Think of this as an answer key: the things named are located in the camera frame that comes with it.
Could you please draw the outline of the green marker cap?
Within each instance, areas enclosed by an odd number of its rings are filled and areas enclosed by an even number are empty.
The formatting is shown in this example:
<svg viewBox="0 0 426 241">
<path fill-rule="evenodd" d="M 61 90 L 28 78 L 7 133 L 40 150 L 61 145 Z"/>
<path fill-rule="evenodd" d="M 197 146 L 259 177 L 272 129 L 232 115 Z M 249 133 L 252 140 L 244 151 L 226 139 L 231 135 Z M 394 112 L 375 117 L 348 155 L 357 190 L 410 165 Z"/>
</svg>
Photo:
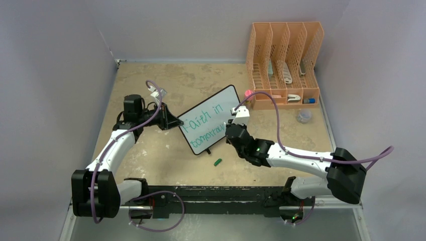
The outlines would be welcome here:
<svg viewBox="0 0 426 241">
<path fill-rule="evenodd" d="M 222 159 L 218 159 L 214 162 L 214 166 L 217 166 L 220 162 L 222 161 Z"/>
</svg>

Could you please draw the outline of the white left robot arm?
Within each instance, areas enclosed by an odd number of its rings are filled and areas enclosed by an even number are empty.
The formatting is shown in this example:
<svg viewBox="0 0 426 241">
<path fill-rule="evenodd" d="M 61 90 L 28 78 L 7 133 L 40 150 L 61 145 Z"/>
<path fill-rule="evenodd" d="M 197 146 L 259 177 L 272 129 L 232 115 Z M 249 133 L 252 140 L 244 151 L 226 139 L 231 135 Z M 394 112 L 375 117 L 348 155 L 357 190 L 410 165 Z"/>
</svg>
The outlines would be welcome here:
<svg viewBox="0 0 426 241">
<path fill-rule="evenodd" d="M 148 109 L 138 94 L 124 98 L 124 110 L 118 116 L 111 137 L 101 153 L 83 170 L 71 176 L 72 209 L 76 216 L 92 217 L 95 223 L 113 218 L 119 207 L 129 201 L 144 205 L 150 192 L 146 179 L 127 178 L 117 184 L 115 173 L 127 152 L 136 144 L 145 127 L 157 126 L 165 131 L 183 124 L 162 98 L 165 92 L 154 92 L 154 109 Z"/>
</svg>

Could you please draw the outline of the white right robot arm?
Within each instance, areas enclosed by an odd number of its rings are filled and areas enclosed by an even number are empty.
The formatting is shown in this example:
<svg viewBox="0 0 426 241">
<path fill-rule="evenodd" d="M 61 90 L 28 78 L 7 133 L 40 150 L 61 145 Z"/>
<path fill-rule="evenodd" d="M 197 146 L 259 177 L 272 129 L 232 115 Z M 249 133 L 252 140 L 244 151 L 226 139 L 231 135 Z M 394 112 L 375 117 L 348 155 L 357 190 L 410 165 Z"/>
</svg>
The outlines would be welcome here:
<svg viewBox="0 0 426 241">
<path fill-rule="evenodd" d="M 270 140 L 255 139 L 246 126 L 227 124 L 226 142 L 238 156 L 254 166 L 282 167 L 310 173 L 309 178 L 288 178 L 282 198 L 288 204 L 311 196 L 332 195 L 349 204 L 359 204 L 367 174 L 346 149 L 311 152 L 281 147 Z"/>
</svg>

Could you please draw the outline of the white whiteboard black frame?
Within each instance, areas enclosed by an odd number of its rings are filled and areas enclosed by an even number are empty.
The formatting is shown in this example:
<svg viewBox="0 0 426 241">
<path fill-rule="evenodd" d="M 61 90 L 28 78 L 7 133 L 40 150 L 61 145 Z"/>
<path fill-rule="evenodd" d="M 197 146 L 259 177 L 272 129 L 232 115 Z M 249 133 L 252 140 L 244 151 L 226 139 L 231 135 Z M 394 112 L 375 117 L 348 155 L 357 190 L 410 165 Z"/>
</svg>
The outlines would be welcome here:
<svg viewBox="0 0 426 241">
<path fill-rule="evenodd" d="M 179 128 L 193 154 L 208 151 L 225 137 L 226 123 L 234 118 L 231 110 L 239 103 L 235 86 L 228 85 L 178 116 L 183 121 Z"/>
</svg>

